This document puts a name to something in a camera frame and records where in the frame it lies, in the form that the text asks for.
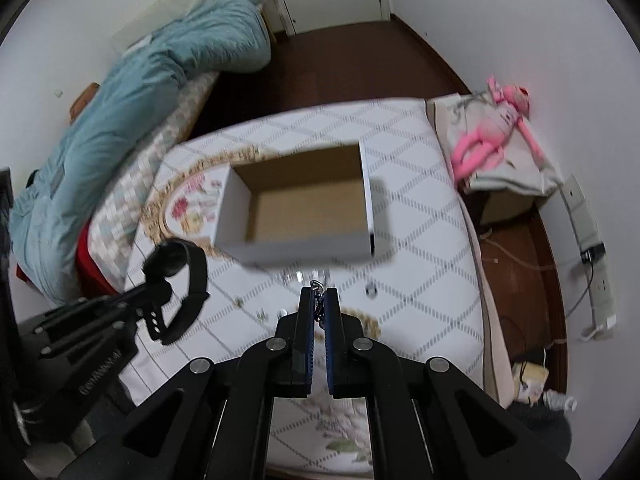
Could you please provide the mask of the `teal quilted duvet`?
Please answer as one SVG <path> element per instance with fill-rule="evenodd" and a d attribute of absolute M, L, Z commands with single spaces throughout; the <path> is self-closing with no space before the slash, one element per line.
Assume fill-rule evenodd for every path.
<path fill-rule="evenodd" d="M 264 0 L 216 0 L 153 32 L 114 65 L 14 200 L 15 260 L 55 306 L 79 297 L 80 231 L 134 147 L 176 108 L 186 83 L 206 72 L 256 72 L 270 60 L 259 7 Z"/>

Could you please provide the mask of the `white power strip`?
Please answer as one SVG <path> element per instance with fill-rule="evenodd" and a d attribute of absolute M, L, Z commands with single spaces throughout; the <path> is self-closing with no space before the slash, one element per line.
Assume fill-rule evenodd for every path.
<path fill-rule="evenodd" d="M 579 248 L 579 262 L 587 274 L 585 292 L 574 307 L 565 315 L 569 318 L 579 303 L 589 297 L 592 324 L 585 328 L 579 340 L 587 342 L 593 339 L 611 336 L 617 324 L 617 304 L 613 287 L 608 275 L 606 247 L 588 205 L 585 193 L 576 176 L 571 174 L 560 188 L 561 196 Z"/>

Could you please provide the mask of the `pink panther plush toy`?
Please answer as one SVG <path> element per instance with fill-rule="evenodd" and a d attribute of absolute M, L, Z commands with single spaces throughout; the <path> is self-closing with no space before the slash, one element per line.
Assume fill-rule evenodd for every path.
<path fill-rule="evenodd" d="M 517 84 L 502 86 L 494 76 L 487 78 L 494 108 L 476 127 L 465 133 L 450 155 L 454 180 L 460 182 L 479 169 L 491 169 L 504 159 L 504 148 L 518 131 L 526 142 L 534 162 L 544 162 L 544 152 L 526 122 L 530 111 L 528 91 Z"/>

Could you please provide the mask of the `grey cloth bag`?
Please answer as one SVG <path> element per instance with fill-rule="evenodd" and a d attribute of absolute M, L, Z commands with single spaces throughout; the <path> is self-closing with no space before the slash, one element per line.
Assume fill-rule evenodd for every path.
<path fill-rule="evenodd" d="M 488 91 L 460 96 L 454 93 L 429 100 L 427 117 L 442 146 L 446 159 L 458 141 L 494 109 Z M 546 158 L 536 163 L 521 133 L 515 130 L 503 149 L 498 164 L 476 170 L 462 186 L 465 192 L 504 191 L 520 195 L 549 196 L 562 184 L 553 162 Z"/>

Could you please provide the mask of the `crumpled white plastic bottle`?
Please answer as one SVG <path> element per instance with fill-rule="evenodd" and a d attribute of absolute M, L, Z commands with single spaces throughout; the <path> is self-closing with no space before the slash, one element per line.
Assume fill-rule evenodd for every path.
<path fill-rule="evenodd" d="M 546 390 L 542 394 L 542 402 L 549 410 L 557 412 L 574 412 L 578 405 L 574 396 L 554 390 Z"/>

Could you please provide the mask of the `red blanket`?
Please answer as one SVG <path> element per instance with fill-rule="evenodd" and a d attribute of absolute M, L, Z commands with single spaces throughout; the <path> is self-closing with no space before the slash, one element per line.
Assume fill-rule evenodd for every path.
<path fill-rule="evenodd" d="M 122 289 L 131 244 L 122 226 L 97 212 L 82 226 L 72 265 L 72 292 L 114 295 Z"/>

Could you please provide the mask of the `brown pillow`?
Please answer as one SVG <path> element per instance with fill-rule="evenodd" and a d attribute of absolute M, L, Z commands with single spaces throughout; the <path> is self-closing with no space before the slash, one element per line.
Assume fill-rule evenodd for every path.
<path fill-rule="evenodd" d="M 81 112 L 92 101 L 96 92 L 99 91 L 99 88 L 100 85 L 97 82 L 92 82 L 91 84 L 88 84 L 83 92 L 81 92 L 80 96 L 78 96 L 70 107 L 70 124 L 78 118 Z"/>

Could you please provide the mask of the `white cardboard box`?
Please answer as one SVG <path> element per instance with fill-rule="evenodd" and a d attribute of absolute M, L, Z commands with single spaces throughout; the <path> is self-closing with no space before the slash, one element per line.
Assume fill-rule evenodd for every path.
<path fill-rule="evenodd" d="M 212 242 L 244 266 L 373 257 L 371 185 L 362 145 L 230 165 Z"/>

